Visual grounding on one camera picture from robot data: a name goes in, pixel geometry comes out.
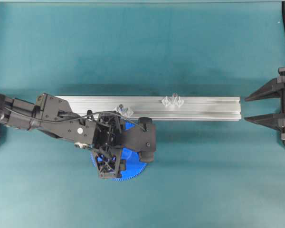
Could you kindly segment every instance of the aluminum rail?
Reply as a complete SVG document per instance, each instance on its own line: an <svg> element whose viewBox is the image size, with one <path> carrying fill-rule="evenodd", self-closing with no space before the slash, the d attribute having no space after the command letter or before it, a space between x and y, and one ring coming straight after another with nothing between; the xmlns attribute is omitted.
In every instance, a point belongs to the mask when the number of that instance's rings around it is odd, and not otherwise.
<svg viewBox="0 0 285 228"><path fill-rule="evenodd" d="M74 113L85 115L111 111L118 105L131 108L131 119L149 117L161 121L238 121L241 119L239 97L182 96L181 107L162 104L164 96L58 96L69 102Z"/></svg>

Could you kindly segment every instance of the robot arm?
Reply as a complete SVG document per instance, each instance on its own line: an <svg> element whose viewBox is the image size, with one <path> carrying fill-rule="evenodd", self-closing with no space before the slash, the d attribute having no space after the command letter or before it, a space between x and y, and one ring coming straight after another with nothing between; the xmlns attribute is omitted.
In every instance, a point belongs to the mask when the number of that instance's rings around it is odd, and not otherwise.
<svg viewBox="0 0 285 228"><path fill-rule="evenodd" d="M127 130L126 124L134 127ZM123 148L139 155L141 162L152 162L156 148L155 125L150 118L134 123L115 111L86 116L73 113L69 103L48 94L37 98L36 104L0 94L0 124L17 129L37 129L56 139L74 143L92 151L100 178L120 178L126 170L121 159Z"/></svg>

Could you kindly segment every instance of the wire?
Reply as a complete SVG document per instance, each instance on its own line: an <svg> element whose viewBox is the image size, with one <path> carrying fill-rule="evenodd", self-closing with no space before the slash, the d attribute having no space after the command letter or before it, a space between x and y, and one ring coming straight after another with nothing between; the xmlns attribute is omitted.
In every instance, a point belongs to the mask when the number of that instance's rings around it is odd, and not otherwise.
<svg viewBox="0 0 285 228"><path fill-rule="evenodd" d="M69 122L69 121L75 121L75 120L81 120L81 119L84 119L84 118L87 118L87 117L90 117L92 115L97 115L97 114L112 114L112 115L116 115L116 116L119 116L123 119L125 119L126 121L140 127L144 132L146 131L145 128L143 128L142 126L140 126L139 124L135 123L134 121L130 120L129 118L127 117L124 117L122 115L119 115L117 113L114 113L114 112L109 112L109 111L105 111L105 112L96 112L96 113L92 113L92 114L88 114L88 115L83 115L83 116L80 116L80 117L77 117L77 118L73 118L73 119L68 119L68 120L60 120L60 121L50 121L50 120L41 120L41 119L38 119L38 118L35 118L35 117L31 117L31 116L28 116L28 115L24 115L22 113L19 113L15 110L12 110L8 107L5 107L6 110L10 111L11 113L14 113L14 114L17 114L17 115L20 115L22 117L25 117L25 118L29 118L31 120L36 120L36 121L40 121L40 122L44 122L44 123L49 123L49 124L60 124L60 123L64 123L64 122Z"/></svg>

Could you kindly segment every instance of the blue gear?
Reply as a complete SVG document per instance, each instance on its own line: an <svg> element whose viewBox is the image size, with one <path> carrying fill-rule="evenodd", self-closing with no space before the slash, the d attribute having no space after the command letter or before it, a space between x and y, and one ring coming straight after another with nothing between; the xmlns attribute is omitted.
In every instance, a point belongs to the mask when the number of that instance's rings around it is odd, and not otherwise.
<svg viewBox="0 0 285 228"><path fill-rule="evenodd" d="M133 123L130 123L130 122L125 123L125 130L129 130L132 127L134 127ZM121 171L120 173L121 173L122 177L121 178L114 178L113 179L114 181L124 181L124 180L131 179L133 177L136 177L147 166L147 163L139 161L138 153L131 151L127 148L123 148L121 159L126 160L126 170ZM91 160L92 160L93 165L95 167L95 161L93 159L92 154L91 154Z"/></svg>

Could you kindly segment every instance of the bolt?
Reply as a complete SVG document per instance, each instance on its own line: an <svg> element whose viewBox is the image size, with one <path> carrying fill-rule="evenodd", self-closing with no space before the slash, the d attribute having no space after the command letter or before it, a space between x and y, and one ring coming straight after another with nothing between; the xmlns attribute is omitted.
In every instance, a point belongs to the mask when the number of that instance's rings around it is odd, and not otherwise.
<svg viewBox="0 0 285 228"><path fill-rule="evenodd" d="M81 128L81 127L79 127L78 129L77 129L77 133L78 134L82 134L84 132L84 130Z"/></svg>

